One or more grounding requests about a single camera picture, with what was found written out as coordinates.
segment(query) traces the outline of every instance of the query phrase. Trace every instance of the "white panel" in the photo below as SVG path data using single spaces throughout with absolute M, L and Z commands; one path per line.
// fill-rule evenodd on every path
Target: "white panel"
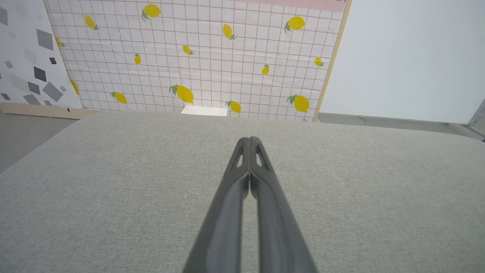
M 354 0 L 320 112 L 468 123 L 484 26 L 484 1 Z

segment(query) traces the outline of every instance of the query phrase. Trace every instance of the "gray fabric surface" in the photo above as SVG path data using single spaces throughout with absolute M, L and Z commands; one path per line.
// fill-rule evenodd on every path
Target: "gray fabric surface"
M 237 140 L 258 136 L 320 272 L 483 272 L 485 145 L 334 124 L 104 113 L 0 174 L 0 272 L 183 268 Z M 258 271 L 244 201 L 242 271 Z

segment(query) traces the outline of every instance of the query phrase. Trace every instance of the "gray floor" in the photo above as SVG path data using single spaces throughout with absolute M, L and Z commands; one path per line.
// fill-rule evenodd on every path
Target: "gray floor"
M 379 118 L 362 119 L 355 116 L 322 113 L 318 118 L 323 123 L 422 130 L 474 137 L 473 134 L 469 135 L 466 129 L 450 127 L 442 123 Z M 0 172 L 74 122 L 76 122 L 75 119 L 0 113 Z
M 74 122 L 76 119 L 0 113 L 0 172 Z

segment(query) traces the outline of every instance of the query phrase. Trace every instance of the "gray diamond shape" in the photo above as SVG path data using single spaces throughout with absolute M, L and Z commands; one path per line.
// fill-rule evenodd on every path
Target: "gray diamond shape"
M 8 12 L 2 7 L 0 7 L 0 23 L 8 26 Z
M 24 96 L 24 99 L 29 104 L 41 105 L 40 102 L 37 100 L 37 98 L 34 95 L 32 95 L 32 94 Z
M 26 59 L 27 61 L 35 64 L 35 62 L 37 62 L 37 55 L 35 55 L 34 52 L 28 50 L 28 49 L 25 49 L 24 50 L 24 59 Z
M 29 84 L 29 90 L 31 92 L 34 92 L 35 94 L 40 95 L 40 88 L 38 85 L 33 84 L 31 82 L 27 82 L 27 83 Z
M 46 87 L 42 89 L 49 97 L 51 97 L 53 100 L 58 101 L 63 93 L 59 91 L 51 82 L 48 82 Z
M 12 83 L 13 86 L 17 87 L 18 89 L 25 91 L 26 93 L 29 92 L 29 86 L 27 85 L 27 81 L 20 78 L 19 76 L 11 73 L 10 82 Z
M 37 41 L 39 42 L 39 46 L 54 51 L 54 46 L 52 44 L 52 34 L 37 29 Z

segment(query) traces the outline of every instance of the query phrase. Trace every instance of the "wooden baseboard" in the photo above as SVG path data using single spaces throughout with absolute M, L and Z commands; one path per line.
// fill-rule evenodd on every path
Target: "wooden baseboard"
M 63 108 L 59 106 L 32 105 L 23 103 L 0 102 L 0 112 L 28 116 L 41 116 L 64 119 L 82 119 L 84 117 L 101 113 L 100 111 L 76 108 Z

